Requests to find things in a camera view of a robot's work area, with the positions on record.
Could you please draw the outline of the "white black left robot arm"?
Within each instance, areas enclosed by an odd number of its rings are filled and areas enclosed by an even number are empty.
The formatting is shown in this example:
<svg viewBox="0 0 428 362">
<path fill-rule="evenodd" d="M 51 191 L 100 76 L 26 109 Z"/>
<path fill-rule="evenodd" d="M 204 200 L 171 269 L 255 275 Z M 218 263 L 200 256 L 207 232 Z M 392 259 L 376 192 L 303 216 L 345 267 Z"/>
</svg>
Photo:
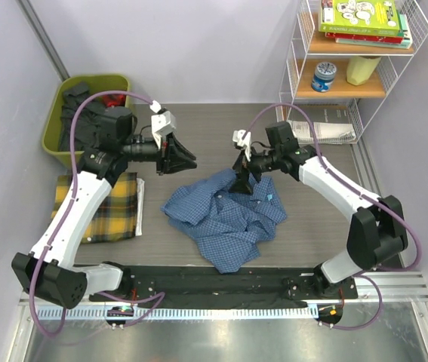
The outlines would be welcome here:
<svg viewBox="0 0 428 362">
<path fill-rule="evenodd" d="M 177 122 L 170 111 L 162 108 L 151 117 L 151 137 L 134 132 L 136 120 L 121 106 L 100 115 L 97 147 L 83 151 L 78 173 L 47 230 L 28 254 L 14 256 L 11 267 L 31 299 L 72 309 L 86 295 L 107 292 L 123 301 L 132 294 L 129 268 L 114 262 L 74 265 L 88 225 L 129 162 L 153 162 L 160 175 L 197 166 L 194 154 L 174 135 Z"/>
</svg>

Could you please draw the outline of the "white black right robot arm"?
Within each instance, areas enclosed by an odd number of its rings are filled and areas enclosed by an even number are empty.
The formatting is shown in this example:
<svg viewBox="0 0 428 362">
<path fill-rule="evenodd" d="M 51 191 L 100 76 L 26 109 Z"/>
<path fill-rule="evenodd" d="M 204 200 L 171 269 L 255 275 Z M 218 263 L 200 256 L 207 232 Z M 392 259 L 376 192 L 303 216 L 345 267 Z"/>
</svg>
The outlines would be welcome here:
<svg viewBox="0 0 428 362">
<path fill-rule="evenodd" d="M 402 205 L 397 198 L 382 198 L 344 176 L 315 147 L 301 146 L 286 121 L 271 124 L 266 135 L 269 148 L 256 152 L 250 132 L 234 131 L 232 142 L 240 154 L 232 166 L 236 180 L 230 192 L 251 195 L 263 173 L 280 170 L 317 191 L 349 221 L 345 250 L 313 269 L 315 294 L 331 297 L 348 278 L 379 266 L 407 248 Z"/>
</svg>

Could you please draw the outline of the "blue checked long sleeve shirt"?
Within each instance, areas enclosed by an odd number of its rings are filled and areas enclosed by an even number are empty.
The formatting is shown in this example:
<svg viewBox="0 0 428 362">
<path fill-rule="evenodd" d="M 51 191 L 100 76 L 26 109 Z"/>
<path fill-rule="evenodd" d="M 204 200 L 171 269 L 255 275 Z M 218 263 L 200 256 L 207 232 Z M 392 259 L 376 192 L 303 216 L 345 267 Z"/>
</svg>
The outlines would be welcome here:
<svg viewBox="0 0 428 362">
<path fill-rule="evenodd" d="M 201 256 L 220 273 L 237 272 L 260 256 L 257 244 L 271 241 L 287 213 L 273 179 L 249 178 L 251 195 L 230 193 L 233 170 L 179 187 L 161 206 L 169 224 L 193 239 Z"/>
</svg>

